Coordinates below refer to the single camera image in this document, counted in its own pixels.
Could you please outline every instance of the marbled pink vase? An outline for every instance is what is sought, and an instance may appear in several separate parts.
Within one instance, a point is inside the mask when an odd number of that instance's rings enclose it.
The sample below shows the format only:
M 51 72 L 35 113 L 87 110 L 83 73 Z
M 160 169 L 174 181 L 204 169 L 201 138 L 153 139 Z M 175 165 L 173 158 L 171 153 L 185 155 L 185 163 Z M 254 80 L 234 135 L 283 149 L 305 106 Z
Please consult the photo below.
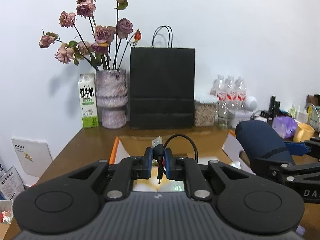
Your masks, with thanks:
M 101 108 L 102 126 L 118 129 L 125 125 L 124 106 L 128 102 L 126 71 L 101 70 L 96 72 L 97 106 Z

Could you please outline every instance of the container lid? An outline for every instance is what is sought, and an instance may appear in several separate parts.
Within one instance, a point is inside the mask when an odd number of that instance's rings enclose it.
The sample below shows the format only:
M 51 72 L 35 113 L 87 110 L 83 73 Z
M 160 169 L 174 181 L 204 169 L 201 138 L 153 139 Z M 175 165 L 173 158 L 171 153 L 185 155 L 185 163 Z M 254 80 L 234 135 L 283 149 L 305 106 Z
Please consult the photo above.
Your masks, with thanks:
M 218 98 L 209 94 L 199 94 L 195 95 L 195 101 L 198 101 L 201 104 L 212 104 L 216 103 L 218 101 Z

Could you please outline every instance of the yellow mug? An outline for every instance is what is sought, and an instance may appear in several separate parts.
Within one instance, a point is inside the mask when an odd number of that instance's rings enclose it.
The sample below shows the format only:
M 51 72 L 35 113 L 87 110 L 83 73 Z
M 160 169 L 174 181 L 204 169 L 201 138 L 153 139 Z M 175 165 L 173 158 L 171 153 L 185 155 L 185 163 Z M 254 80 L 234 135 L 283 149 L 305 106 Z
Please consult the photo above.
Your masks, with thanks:
M 310 125 L 299 122 L 293 137 L 293 141 L 294 142 L 308 141 L 311 139 L 314 133 L 315 133 L 315 130 Z

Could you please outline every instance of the mug handle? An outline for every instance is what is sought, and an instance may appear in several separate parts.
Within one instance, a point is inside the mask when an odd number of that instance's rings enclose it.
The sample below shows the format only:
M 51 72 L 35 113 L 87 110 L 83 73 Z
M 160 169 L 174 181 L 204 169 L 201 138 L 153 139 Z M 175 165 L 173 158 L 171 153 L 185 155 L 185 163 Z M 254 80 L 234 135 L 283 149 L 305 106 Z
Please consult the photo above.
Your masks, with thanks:
M 298 132 L 297 137 L 296 137 L 297 142 L 300 142 L 300 141 L 301 141 L 303 134 L 304 134 L 304 130 L 301 129 L 301 130 Z

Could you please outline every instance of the wooden table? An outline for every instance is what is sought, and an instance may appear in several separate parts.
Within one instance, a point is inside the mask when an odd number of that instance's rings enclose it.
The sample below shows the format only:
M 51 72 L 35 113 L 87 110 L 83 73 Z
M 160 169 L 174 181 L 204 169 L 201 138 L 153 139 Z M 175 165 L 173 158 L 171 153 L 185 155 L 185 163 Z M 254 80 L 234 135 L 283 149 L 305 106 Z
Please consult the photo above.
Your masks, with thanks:
M 221 131 L 213 128 L 191 128 L 178 130 L 135 130 L 128 126 L 119 130 L 108 130 L 103 127 L 95 127 L 80 130 L 74 138 L 67 144 L 62 152 L 55 158 L 52 164 L 44 172 L 38 183 L 43 183 L 49 179 L 53 179 L 62 174 L 76 170 L 89 163 L 100 159 L 109 159 L 113 142 L 116 136 L 119 135 L 134 135 L 134 136 L 164 136 L 175 133 L 189 133 L 213 130 L 217 133 L 217 138 L 225 138 L 227 131 Z M 221 149 L 224 140 L 217 140 Z M 295 159 L 299 163 L 314 162 L 312 157 L 299 157 Z M 305 214 L 301 221 L 301 225 L 307 229 L 305 239 L 319 240 L 320 239 L 320 205 L 305 204 Z M 4 240 L 13 239 L 20 229 L 14 219 L 4 237 Z

